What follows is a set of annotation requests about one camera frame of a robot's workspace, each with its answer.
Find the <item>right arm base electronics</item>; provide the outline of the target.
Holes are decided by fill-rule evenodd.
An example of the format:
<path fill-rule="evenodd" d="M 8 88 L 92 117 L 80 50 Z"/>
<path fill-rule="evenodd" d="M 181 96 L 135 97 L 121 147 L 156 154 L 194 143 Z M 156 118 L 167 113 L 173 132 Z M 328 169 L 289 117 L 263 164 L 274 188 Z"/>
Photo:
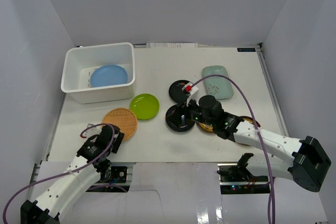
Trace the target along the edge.
<path fill-rule="evenodd" d="M 244 154 L 237 163 L 218 164 L 220 192 L 222 195 L 248 195 L 270 193 L 268 176 L 254 176 L 247 170 L 252 153 Z"/>

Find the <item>black glossy plate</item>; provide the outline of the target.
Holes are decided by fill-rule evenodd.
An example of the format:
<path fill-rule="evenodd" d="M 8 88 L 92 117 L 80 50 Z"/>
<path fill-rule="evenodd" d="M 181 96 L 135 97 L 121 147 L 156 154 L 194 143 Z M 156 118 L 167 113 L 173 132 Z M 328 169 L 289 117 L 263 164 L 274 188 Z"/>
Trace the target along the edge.
<path fill-rule="evenodd" d="M 176 114 L 176 105 L 171 106 L 165 114 L 165 122 L 167 126 L 175 132 L 187 132 L 193 128 L 195 122 L 187 118 L 187 112 L 185 110 L 186 124 L 179 124 L 179 120 Z"/>

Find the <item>dark label sticker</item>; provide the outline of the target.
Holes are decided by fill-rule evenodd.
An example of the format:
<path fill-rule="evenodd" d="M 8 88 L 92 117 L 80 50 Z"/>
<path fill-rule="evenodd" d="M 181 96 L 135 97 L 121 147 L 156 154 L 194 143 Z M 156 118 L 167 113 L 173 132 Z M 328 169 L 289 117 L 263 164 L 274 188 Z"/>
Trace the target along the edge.
<path fill-rule="evenodd" d="M 238 52 L 255 52 L 255 48 L 237 48 Z"/>

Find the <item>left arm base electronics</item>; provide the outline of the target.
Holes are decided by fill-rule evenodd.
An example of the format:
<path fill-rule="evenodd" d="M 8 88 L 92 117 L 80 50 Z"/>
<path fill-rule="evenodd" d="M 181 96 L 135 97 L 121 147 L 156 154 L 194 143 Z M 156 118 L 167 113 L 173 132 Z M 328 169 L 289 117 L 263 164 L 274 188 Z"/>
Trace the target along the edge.
<path fill-rule="evenodd" d="M 87 192 L 127 193 L 130 188 L 131 177 L 132 174 L 129 173 L 127 166 L 112 166 Z"/>

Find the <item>blue round plate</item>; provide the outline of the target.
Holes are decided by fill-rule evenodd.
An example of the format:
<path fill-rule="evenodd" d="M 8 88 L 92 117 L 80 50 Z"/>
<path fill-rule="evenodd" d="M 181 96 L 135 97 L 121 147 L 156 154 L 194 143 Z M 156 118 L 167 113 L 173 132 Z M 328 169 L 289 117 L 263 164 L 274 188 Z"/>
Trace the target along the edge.
<path fill-rule="evenodd" d="M 128 74 L 118 65 L 106 65 L 96 69 L 90 77 L 90 85 L 93 88 L 126 84 Z"/>

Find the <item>papers at table back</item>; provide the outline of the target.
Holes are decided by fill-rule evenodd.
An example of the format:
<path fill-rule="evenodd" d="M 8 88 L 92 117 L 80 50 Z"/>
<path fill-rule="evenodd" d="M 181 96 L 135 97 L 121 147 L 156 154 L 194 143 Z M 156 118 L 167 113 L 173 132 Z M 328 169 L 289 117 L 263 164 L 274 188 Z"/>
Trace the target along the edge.
<path fill-rule="evenodd" d="M 185 42 L 149 42 L 146 48 L 197 48 L 197 43 Z"/>

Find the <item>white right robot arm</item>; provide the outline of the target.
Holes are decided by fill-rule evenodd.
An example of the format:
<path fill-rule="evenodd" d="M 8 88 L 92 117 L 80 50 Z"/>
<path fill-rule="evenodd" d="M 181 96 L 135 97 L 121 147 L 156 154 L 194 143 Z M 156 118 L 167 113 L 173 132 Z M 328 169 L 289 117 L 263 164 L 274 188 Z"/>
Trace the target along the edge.
<path fill-rule="evenodd" d="M 245 182 L 258 176 L 293 180 L 300 187 L 317 193 L 320 191 L 331 160 L 319 141 L 311 136 L 304 140 L 282 136 L 264 129 L 257 129 L 241 116 L 222 109 L 219 101 L 206 95 L 195 100 L 177 104 L 166 120 L 176 127 L 185 127 L 188 122 L 211 126 L 220 138 L 244 144 L 262 151 L 266 156 L 257 157 L 245 153 L 235 166 L 220 171 L 221 176 Z"/>

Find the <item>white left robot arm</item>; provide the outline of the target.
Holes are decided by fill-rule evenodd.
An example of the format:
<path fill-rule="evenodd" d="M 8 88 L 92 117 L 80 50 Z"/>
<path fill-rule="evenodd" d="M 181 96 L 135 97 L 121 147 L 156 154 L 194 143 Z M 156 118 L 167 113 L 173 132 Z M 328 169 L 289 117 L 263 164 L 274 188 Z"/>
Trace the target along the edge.
<path fill-rule="evenodd" d="M 87 127 L 87 140 L 77 151 L 63 174 L 35 200 L 25 201 L 20 208 L 21 223 L 61 223 L 76 201 L 95 183 L 111 178 L 108 156 L 116 153 L 124 138 L 120 128 L 112 124 Z"/>

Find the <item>white plastic bin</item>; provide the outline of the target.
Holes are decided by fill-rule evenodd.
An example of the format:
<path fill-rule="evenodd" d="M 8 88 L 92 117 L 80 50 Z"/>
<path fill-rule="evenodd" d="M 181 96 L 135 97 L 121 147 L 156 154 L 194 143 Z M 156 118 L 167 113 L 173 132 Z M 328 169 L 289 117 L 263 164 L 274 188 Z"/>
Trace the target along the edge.
<path fill-rule="evenodd" d="M 91 87 L 93 72 L 106 65 L 123 67 L 128 74 L 127 83 Z M 134 96 L 134 84 L 134 48 L 129 42 L 72 48 L 66 53 L 61 89 L 80 104 L 130 99 Z"/>

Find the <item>woven bamboo round plate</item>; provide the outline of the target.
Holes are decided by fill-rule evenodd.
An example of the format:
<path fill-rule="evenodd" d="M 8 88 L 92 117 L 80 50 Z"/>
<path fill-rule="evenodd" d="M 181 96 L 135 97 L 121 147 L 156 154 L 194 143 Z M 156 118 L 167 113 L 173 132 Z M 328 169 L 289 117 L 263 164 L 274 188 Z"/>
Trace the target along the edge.
<path fill-rule="evenodd" d="M 117 126 L 124 134 L 123 142 L 130 139 L 138 127 L 138 119 L 135 114 L 127 108 L 116 108 L 109 111 L 102 119 L 102 123 Z"/>

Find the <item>pale green rectangular dish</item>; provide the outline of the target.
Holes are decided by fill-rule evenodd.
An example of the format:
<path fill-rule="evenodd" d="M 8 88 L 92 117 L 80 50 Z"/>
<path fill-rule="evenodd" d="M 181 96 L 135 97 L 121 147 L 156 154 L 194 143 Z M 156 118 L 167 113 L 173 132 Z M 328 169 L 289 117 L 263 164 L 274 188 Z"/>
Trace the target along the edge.
<path fill-rule="evenodd" d="M 219 74 L 228 77 L 228 72 L 224 66 L 207 66 L 202 70 L 202 77 L 212 74 Z M 222 77 L 209 77 L 204 80 L 208 95 L 212 95 L 216 100 L 230 99 L 234 95 L 231 83 Z"/>

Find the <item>yellow patterned plate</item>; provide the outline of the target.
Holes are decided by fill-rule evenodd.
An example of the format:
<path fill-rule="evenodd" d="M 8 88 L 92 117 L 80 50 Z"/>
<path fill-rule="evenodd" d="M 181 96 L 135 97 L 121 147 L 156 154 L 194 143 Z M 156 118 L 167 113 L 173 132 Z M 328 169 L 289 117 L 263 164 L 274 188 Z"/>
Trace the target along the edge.
<path fill-rule="evenodd" d="M 197 126 L 204 133 L 214 134 L 214 129 L 213 129 L 213 127 L 211 125 L 207 125 L 207 124 L 204 124 L 204 123 L 197 122 Z"/>
<path fill-rule="evenodd" d="M 234 139 L 236 143 L 261 148 L 260 139 L 252 118 L 243 116 L 243 121 L 239 123 L 237 132 L 234 134 Z"/>

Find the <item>green round plate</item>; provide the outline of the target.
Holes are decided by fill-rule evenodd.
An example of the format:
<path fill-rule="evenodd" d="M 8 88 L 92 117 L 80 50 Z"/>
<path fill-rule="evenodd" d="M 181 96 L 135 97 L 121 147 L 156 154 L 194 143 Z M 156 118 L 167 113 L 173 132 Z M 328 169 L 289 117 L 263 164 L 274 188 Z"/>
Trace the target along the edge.
<path fill-rule="evenodd" d="M 129 109 L 139 120 L 149 120 L 155 117 L 160 109 L 158 99 L 148 93 L 139 94 L 130 102 Z"/>

